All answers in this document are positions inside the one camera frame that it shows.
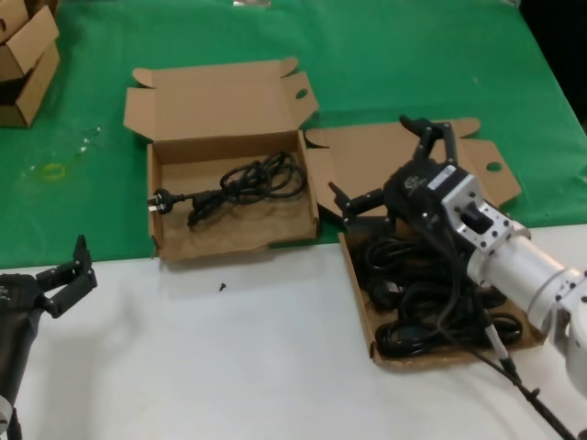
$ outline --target open cardboard box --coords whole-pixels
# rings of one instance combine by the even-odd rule
[[[24,8],[22,0],[4,1],[21,3]],[[24,78],[58,36],[53,15],[49,7],[44,6],[6,43],[0,45],[0,83]]]
[[[520,186],[497,147],[488,140],[466,138],[480,129],[478,119],[463,118],[449,122],[455,131],[460,166],[479,177],[485,196],[490,202],[499,206],[521,193]],[[308,130],[305,137],[318,147],[307,151],[318,203],[328,213],[338,217],[341,212],[334,204],[334,194],[328,188],[328,182],[334,182],[351,198],[382,188],[389,177],[411,159],[418,141],[417,136],[399,123],[318,128]],[[442,161],[444,155],[444,145],[439,141],[432,157]],[[386,214],[384,207],[365,213]],[[410,233],[405,225],[398,225],[398,232]],[[389,369],[429,369],[474,360],[472,355],[455,347],[447,347],[421,357],[391,359],[381,356],[375,343],[375,331],[380,325],[394,321],[396,312],[376,312],[367,293],[361,290],[357,281],[350,255],[367,237],[341,234],[339,239],[349,269],[368,353],[376,364]],[[509,346],[511,350],[536,347],[546,340],[512,302],[508,301],[495,310],[514,314],[524,325],[522,339]]]
[[[275,60],[150,71],[135,69],[143,88],[127,90],[125,125],[148,146],[149,195],[158,188],[198,193],[219,187],[237,166],[280,151],[305,170],[299,126],[317,109],[297,61]],[[150,234],[161,259],[246,252],[273,243],[314,238],[318,214],[311,177],[298,197],[251,205],[225,203],[189,228],[188,202],[166,215],[150,213]]]
[[[53,42],[26,78],[0,82],[0,127],[30,127],[58,65],[59,52]]]

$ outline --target white surface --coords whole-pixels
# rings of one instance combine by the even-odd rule
[[[534,236],[587,266],[587,226]],[[95,268],[96,291],[42,319],[17,402],[27,440],[557,438],[482,364],[375,367],[338,245]],[[587,399],[552,346],[515,360],[574,433],[587,428]]]

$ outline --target black power cord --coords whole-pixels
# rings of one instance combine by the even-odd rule
[[[171,194],[157,190],[150,198],[150,210],[168,214],[178,202],[192,200],[194,210],[188,215],[188,226],[207,218],[224,203],[255,204],[265,199],[287,199],[301,193],[307,185],[303,168],[290,153],[280,152],[263,162],[255,160],[248,165],[227,172],[220,179],[220,189],[193,194]]]
[[[522,383],[511,358],[500,367],[477,351],[489,346],[482,332],[488,320],[506,345],[519,339],[521,323],[509,313],[485,311],[501,305],[504,296],[498,291],[476,292],[469,281],[463,281],[452,235],[447,232],[446,236],[451,260],[442,258],[420,237],[397,235],[375,237],[353,252],[360,286],[375,307],[398,310],[398,321],[377,329],[378,350],[385,356],[389,350],[392,358],[405,358],[446,344],[459,347],[510,380],[562,439],[577,440],[538,398],[540,389],[530,390]]]
[[[375,332],[378,351],[388,358],[420,356],[451,345],[435,324],[452,295],[450,262],[419,237],[378,236],[354,253],[361,287],[380,312],[397,310],[397,320],[380,325]],[[467,295],[459,297],[446,322],[452,338],[474,347],[490,347],[485,334],[487,320],[506,345],[522,336],[522,323],[509,313],[488,313],[505,303],[505,297],[490,289],[477,292],[465,281]]]

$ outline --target stacked cardboard box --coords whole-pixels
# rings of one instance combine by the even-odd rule
[[[0,127],[29,127],[59,64],[59,31],[47,6],[0,1]]]

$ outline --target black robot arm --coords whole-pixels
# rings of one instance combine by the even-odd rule
[[[63,287],[48,298],[46,292]],[[59,318],[97,286],[92,259],[79,236],[72,261],[31,275],[0,275],[0,434],[20,440],[14,410],[28,354],[43,312]]]

